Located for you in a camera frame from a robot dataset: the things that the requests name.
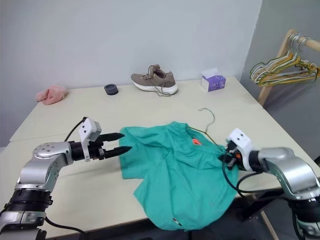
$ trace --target tissue box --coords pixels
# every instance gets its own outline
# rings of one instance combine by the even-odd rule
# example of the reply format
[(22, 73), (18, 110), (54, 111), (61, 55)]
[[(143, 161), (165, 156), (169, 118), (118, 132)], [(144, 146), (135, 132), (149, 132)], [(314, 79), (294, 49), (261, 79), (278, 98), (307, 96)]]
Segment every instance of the tissue box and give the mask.
[(218, 89), (223, 89), (226, 85), (226, 78), (222, 75), (211, 76), (206, 78), (202, 76), (201, 86), (204, 90), (211, 92)]

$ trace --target sneaker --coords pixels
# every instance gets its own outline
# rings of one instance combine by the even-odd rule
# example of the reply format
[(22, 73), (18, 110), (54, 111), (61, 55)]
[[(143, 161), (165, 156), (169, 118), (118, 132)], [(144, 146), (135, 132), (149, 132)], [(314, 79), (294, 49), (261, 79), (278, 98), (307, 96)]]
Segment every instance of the sneaker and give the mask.
[(165, 73), (158, 64), (149, 66), (147, 74), (132, 74), (133, 84), (143, 91), (170, 96), (178, 90), (173, 73)]

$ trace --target table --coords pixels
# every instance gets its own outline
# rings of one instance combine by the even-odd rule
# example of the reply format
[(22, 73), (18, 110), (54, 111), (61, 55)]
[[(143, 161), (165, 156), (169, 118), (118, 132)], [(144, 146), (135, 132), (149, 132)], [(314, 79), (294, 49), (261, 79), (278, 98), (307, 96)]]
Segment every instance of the table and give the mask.
[[(103, 87), (73, 89), (63, 101), (44, 106), (39, 103), (11, 138), (12, 142), (0, 155), (0, 205), (6, 203), (23, 165), (31, 158), (39, 144), (63, 141), (66, 134), (83, 116), (100, 122), (102, 133), (118, 132), (125, 126), (154, 126), (172, 121), (187, 122), (204, 129), (212, 119), (216, 121), (208, 133), (224, 144), (234, 128), (240, 128), (261, 147), (289, 147), (304, 159), (320, 177), (320, 168), (256, 102), (234, 78), (228, 77), (225, 89), (205, 92), (199, 80), (179, 82), (179, 92), (171, 97), (159, 97), (154, 92), (142, 92), (131, 85), (119, 86), (119, 94), (107, 96)], [(79, 141), (77, 132), (69, 140)], [(117, 141), (105, 148), (114, 148)], [(53, 205), (48, 217), (59, 224), (85, 231), (97, 230), (146, 218), (133, 196), (141, 179), (124, 180), (117, 157), (91, 162), (78, 161), (60, 172), (52, 193)], [(244, 190), (278, 188), (277, 179), (263, 173), (241, 184)], [(45, 223), (47, 237), (73, 233)]]

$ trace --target orange tag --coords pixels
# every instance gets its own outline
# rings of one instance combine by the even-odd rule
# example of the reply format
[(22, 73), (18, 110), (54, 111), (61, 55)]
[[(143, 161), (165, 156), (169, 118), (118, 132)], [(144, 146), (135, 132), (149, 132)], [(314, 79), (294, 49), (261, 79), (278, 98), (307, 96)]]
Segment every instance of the orange tag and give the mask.
[(199, 140), (198, 140), (198, 139), (195, 139), (195, 138), (192, 139), (192, 142), (193, 142), (193, 144), (195, 144), (195, 145), (202, 145), (201, 142), (199, 142)]

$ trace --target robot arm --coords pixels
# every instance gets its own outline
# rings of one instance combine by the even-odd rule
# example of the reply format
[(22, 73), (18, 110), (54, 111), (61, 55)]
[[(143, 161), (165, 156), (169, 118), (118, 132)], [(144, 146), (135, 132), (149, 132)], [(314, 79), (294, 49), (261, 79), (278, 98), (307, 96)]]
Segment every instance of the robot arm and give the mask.
[(300, 230), (320, 237), (320, 184), (313, 169), (287, 147), (253, 150), (253, 143), (236, 128), (227, 138), (228, 168), (276, 176)]
[(99, 123), (86, 118), (79, 128), (81, 142), (49, 142), (33, 150), (32, 159), (22, 168), (14, 193), (0, 214), (0, 240), (45, 239), (46, 232), (37, 227), (43, 225), (45, 209), (53, 203), (50, 195), (60, 170), (74, 161), (103, 160), (131, 149), (129, 146), (103, 149), (104, 141), (114, 141), (124, 135), (100, 133)]

